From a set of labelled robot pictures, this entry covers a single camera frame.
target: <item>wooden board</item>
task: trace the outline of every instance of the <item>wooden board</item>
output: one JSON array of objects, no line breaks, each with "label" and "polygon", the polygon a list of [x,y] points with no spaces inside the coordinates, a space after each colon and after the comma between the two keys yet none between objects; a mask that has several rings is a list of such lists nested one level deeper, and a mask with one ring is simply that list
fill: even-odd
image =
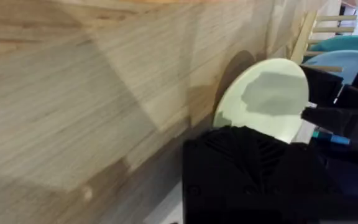
[{"label": "wooden board", "polygon": [[0,223],[142,223],[291,4],[0,1]]}]

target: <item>teal plate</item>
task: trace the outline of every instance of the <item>teal plate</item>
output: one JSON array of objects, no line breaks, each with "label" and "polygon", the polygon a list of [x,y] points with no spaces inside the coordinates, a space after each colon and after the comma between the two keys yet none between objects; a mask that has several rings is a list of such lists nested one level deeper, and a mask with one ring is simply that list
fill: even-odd
[{"label": "teal plate", "polygon": [[358,35],[333,37],[310,47],[310,51],[331,52],[335,50],[358,50]]}]

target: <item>wood grain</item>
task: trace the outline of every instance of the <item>wood grain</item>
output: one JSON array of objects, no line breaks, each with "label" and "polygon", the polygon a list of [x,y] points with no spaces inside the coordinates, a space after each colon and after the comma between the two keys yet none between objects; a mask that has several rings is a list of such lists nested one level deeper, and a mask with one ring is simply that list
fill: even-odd
[{"label": "wood grain", "polygon": [[0,1],[0,223],[142,223],[221,83],[286,44],[274,7]]}]

